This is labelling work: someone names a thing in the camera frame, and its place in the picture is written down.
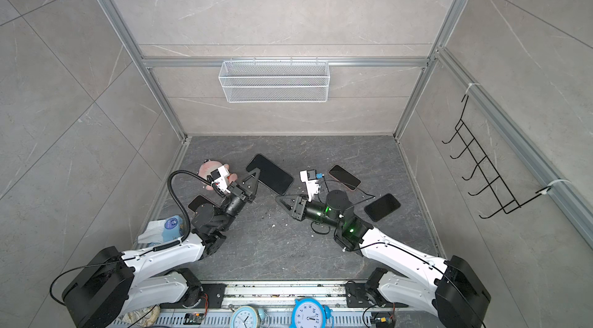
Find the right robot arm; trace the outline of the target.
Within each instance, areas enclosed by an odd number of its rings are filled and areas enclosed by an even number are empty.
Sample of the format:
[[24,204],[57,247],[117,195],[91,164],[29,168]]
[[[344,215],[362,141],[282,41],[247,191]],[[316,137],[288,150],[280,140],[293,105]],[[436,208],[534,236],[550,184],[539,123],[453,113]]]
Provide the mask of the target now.
[[404,304],[438,317],[445,327],[485,325],[491,295],[466,260],[429,255],[396,241],[356,215],[343,191],[331,191],[323,202],[285,195],[276,203],[293,219],[332,228],[345,252],[382,264],[365,284],[374,304]]

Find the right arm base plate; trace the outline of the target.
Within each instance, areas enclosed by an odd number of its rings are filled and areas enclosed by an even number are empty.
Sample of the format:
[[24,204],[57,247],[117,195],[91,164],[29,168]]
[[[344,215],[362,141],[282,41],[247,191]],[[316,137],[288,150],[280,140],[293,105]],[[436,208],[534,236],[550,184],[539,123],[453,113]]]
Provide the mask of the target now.
[[367,283],[355,283],[347,281],[344,284],[347,306],[349,308],[367,308],[372,306],[384,307],[385,299],[375,287]]

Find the black phone case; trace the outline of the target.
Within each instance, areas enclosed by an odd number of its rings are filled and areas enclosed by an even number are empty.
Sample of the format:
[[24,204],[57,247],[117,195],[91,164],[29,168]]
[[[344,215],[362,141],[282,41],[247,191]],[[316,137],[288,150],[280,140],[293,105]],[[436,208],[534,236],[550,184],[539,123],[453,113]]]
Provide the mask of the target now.
[[364,207],[364,212],[373,222],[379,222],[400,209],[401,203],[392,194],[383,195]]

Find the black phone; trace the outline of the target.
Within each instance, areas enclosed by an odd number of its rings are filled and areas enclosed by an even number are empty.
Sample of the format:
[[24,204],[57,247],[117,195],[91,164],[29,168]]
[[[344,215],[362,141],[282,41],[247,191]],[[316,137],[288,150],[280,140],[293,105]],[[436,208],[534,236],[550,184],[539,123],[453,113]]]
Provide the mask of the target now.
[[247,172],[254,169],[260,170],[259,181],[277,195],[285,195],[293,184],[292,175],[260,153],[256,154],[246,166]]

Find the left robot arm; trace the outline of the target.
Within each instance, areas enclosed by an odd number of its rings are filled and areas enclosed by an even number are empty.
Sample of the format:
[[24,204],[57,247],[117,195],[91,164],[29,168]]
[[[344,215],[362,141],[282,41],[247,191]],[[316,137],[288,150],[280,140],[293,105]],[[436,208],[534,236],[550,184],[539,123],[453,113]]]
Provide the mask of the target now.
[[107,247],[77,267],[61,299],[75,326],[106,327],[137,309],[196,303],[201,283],[185,266],[218,251],[239,212],[254,201],[259,175],[255,168],[231,183],[219,206],[191,206],[194,217],[185,216],[188,228],[173,241],[126,252]]

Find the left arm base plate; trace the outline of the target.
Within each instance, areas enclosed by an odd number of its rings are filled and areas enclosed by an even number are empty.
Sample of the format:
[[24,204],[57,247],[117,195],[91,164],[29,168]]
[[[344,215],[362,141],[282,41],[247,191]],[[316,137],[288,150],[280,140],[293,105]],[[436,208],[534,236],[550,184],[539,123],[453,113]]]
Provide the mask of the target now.
[[201,289],[192,288],[188,300],[182,303],[185,309],[220,309],[225,297],[226,284],[206,283]]

